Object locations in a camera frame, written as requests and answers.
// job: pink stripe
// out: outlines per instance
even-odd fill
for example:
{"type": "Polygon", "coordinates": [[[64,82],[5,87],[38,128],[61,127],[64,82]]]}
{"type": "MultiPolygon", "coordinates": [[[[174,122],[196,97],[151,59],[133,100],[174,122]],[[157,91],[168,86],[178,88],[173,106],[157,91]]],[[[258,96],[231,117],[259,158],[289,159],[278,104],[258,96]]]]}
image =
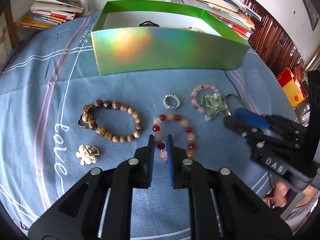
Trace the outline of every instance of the pink stripe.
{"type": "Polygon", "coordinates": [[[244,79],[242,78],[242,76],[235,70],[234,73],[238,76],[238,78],[242,81],[242,85],[244,86],[244,89],[246,91],[246,93],[248,94],[248,98],[249,100],[251,101],[251,104],[253,105],[254,109],[256,110],[256,112],[258,114],[260,114],[259,110],[257,109],[256,105],[254,104],[252,98],[250,97],[249,93],[247,92],[247,88],[245,86],[245,82],[244,82],[244,79]]]}
{"type": "MultiPolygon", "coordinates": [[[[68,43],[66,44],[65,48],[63,49],[63,52],[61,54],[61,56],[59,57],[59,60],[58,62],[56,63],[55,67],[54,67],[54,70],[49,78],[49,81],[50,79],[52,78],[53,74],[55,73],[55,69],[56,67],[58,66],[60,60],[61,60],[61,57],[63,55],[63,53],[65,52],[65,50],[67,49],[67,46],[69,45],[70,41],[73,39],[73,37],[76,35],[76,33],[81,29],[81,27],[84,25],[84,22],[85,20],[83,21],[82,25],[78,28],[78,30],[75,32],[75,34],[70,38],[70,40],[68,41],[68,43]]],[[[40,115],[39,115],[39,118],[38,118],[38,122],[37,122],[37,126],[36,126],[36,131],[35,131],[35,135],[34,135],[34,140],[33,140],[33,152],[34,152],[34,160],[35,160],[35,168],[36,168],[36,179],[37,179],[37,186],[38,186],[38,189],[39,189],[39,194],[40,194],[40,197],[41,197],[41,202],[42,202],[42,205],[44,207],[44,210],[47,209],[46,205],[45,205],[45,202],[44,202],[44,198],[43,198],[43,195],[42,195],[42,191],[41,191],[41,187],[40,187],[40,182],[39,182],[39,173],[38,173],[38,165],[37,165],[37,158],[36,158],[36,143],[37,143],[37,137],[38,137],[38,132],[39,132],[39,128],[40,128],[40,123],[41,123],[41,119],[42,119],[42,115],[43,115],[43,112],[44,112],[44,106],[45,106],[45,102],[46,102],[46,99],[47,99],[47,95],[48,95],[48,91],[49,91],[49,81],[48,81],[48,84],[47,84],[47,89],[46,89],[46,92],[45,92],[45,95],[44,95],[44,100],[43,100],[43,103],[42,103],[42,107],[41,107],[41,111],[40,111],[40,115]]]]}
{"type": "Polygon", "coordinates": [[[234,71],[233,70],[229,70],[229,73],[233,76],[233,78],[239,83],[240,87],[242,88],[242,91],[244,92],[246,98],[247,98],[247,103],[251,109],[252,112],[254,112],[254,107],[252,106],[252,104],[250,103],[250,100],[249,100],[249,95],[248,95],[248,92],[247,90],[243,87],[242,83],[240,82],[240,80],[235,76],[235,74],[233,73],[234,71]]]}
{"type": "MultiPolygon", "coordinates": [[[[87,22],[85,23],[84,27],[81,29],[81,31],[79,32],[78,36],[74,39],[72,45],[70,47],[73,46],[73,44],[77,41],[77,39],[81,36],[82,32],[84,31],[87,23],[89,22],[91,17],[88,18],[87,22]]],[[[49,96],[49,100],[48,100],[48,105],[47,105],[47,111],[46,111],[46,115],[45,115],[45,122],[44,122],[44,130],[42,131],[42,139],[41,139],[41,144],[40,144],[40,162],[41,162],[41,179],[42,179],[42,183],[44,185],[44,193],[46,194],[46,198],[48,200],[48,202],[50,203],[50,200],[49,200],[49,197],[48,197],[48,193],[47,193],[47,190],[45,188],[45,183],[44,183],[44,172],[43,172],[43,160],[44,160],[44,140],[45,140],[45,135],[46,135],[46,130],[47,130],[47,125],[48,125],[48,119],[49,119],[49,109],[50,109],[50,104],[51,104],[51,99],[52,99],[52,94],[53,94],[53,90],[54,90],[54,87],[55,87],[55,84],[61,74],[61,71],[63,69],[63,66],[64,66],[64,63],[65,61],[67,60],[68,58],[68,54],[66,54],[66,56],[64,57],[61,65],[60,65],[60,69],[56,75],[56,78],[54,80],[54,82],[52,83],[52,88],[51,88],[51,92],[50,92],[50,96],[49,96]]]]}

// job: stack of books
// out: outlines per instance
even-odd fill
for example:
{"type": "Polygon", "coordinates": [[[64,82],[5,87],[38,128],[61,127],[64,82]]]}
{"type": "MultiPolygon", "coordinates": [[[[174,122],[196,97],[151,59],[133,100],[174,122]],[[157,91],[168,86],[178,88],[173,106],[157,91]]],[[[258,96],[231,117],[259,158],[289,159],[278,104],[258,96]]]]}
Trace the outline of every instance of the stack of books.
{"type": "Polygon", "coordinates": [[[240,0],[180,0],[180,3],[208,11],[246,41],[255,30],[250,16],[262,20],[260,15],[240,0]]]}
{"type": "Polygon", "coordinates": [[[21,19],[15,22],[16,26],[45,30],[71,21],[80,15],[83,8],[80,3],[73,1],[36,0],[21,19]]]}

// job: metal ring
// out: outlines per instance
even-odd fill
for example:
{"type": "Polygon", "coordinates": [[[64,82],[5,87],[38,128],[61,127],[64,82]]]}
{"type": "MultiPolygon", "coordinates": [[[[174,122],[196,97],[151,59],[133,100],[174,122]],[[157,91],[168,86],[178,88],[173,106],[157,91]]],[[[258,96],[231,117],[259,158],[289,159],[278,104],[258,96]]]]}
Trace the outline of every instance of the metal ring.
{"type": "Polygon", "coordinates": [[[166,109],[171,109],[171,110],[175,110],[177,109],[180,105],[181,105],[181,102],[180,102],[180,99],[176,96],[176,95],[172,95],[172,94],[169,94],[169,95],[166,95],[163,99],[163,105],[166,109]],[[171,106],[167,103],[167,98],[173,98],[174,100],[177,101],[177,105],[176,106],[171,106]]]}
{"type": "Polygon", "coordinates": [[[82,116],[83,116],[85,113],[86,113],[86,112],[84,112],[83,114],[81,114],[81,116],[80,116],[80,118],[79,118],[79,120],[78,120],[78,125],[79,125],[80,127],[82,127],[82,128],[88,129],[88,125],[87,125],[87,124],[85,124],[85,125],[82,124],[82,123],[84,123],[84,122],[82,121],[82,116]]]}
{"type": "Polygon", "coordinates": [[[238,97],[238,96],[235,95],[235,94],[227,94],[227,95],[224,97],[224,99],[223,99],[223,104],[224,104],[224,106],[225,106],[225,108],[226,108],[226,109],[225,109],[225,114],[226,114],[226,115],[231,115],[231,112],[230,112],[230,110],[229,110],[229,108],[228,108],[228,105],[227,105],[227,97],[234,97],[234,98],[238,99],[238,101],[241,103],[241,105],[246,109],[245,104],[244,104],[244,101],[243,101],[242,98],[238,97]]]}

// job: pink crystal bracelet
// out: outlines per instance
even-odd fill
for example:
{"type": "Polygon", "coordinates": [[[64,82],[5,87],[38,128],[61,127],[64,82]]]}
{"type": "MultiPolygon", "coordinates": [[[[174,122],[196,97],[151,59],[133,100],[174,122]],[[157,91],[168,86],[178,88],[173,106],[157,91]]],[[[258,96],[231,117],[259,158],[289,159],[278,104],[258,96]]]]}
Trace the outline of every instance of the pink crystal bracelet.
{"type": "Polygon", "coordinates": [[[195,109],[197,109],[197,110],[198,110],[200,113],[202,113],[202,114],[203,114],[203,113],[206,114],[206,111],[204,110],[203,107],[201,107],[201,106],[198,104],[197,99],[196,99],[196,95],[197,95],[197,93],[198,93],[199,91],[201,91],[201,90],[203,90],[203,89],[207,89],[207,88],[211,89],[211,90],[214,92],[214,94],[217,94],[217,98],[221,98],[221,93],[216,89],[215,86],[210,86],[210,85],[206,85],[206,84],[197,86],[197,87],[193,90],[193,92],[191,93],[190,99],[191,99],[191,104],[193,105],[193,107],[194,107],[195,109]]]}
{"type": "Polygon", "coordinates": [[[167,152],[164,151],[165,144],[162,142],[163,136],[160,133],[160,124],[165,121],[165,120],[175,120],[179,121],[180,124],[185,127],[185,131],[187,133],[187,141],[188,143],[188,152],[187,156],[188,158],[194,158],[195,156],[195,149],[196,149],[196,143],[194,142],[195,140],[195,135],[192,133],[192,127],[189,126],[189,122],[187,119],[181,119],[181,116],[178,114],[161,114],[159,117],[156,117],[153,119],[153,131],[156,133],[155,134],[155,139],[158,142],[157,143],[157,148],[160,150],[160,157],[164,160],[167,160],[167,152]]]}

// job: silver ring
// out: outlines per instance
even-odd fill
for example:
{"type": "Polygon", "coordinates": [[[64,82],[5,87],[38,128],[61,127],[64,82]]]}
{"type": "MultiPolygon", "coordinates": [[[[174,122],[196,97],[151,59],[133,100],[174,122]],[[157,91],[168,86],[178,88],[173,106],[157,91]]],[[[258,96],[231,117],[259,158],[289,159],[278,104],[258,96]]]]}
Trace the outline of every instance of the silver ring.
{"type": "Polygon", "coordinates": [[[180,105],[181,105],[181,102],[180,102],[180,99],[176,96],[176,95],[172,95],[172,94],[169,94],[169,95],[166,95],[163,99],[163,105],[166,109],[171,109],[171,110],[175,110],[177,109],[180,105]],[[173,98],[174,100],[177,101],[177,105],[176,106],[171,106],[167,103],[167,98],[173,98]]]}
{"type": "Polygon", "coordinates": [[[227,97],[234,97],[234,98],[238,99],[238,101],[241,103],[241,105],[244,107],[244,109],[246,109],[245,104],[244,104],[244,101],[243,101],[242,98],[238,97],[238,96],[235,95],[235,94],[227,94],[227,95],[224,97],[224,99],[223,99],[223,104],[224,104],[224,106],[225,106],[225,108],[226,108],[226,109],[225,109],[225,114],[226,114],[226,115],[231,115],[231,112],[230,112],[230,110],[229,110],[229,108],[228,108],[228,105],[227,105],[227,97]]]}

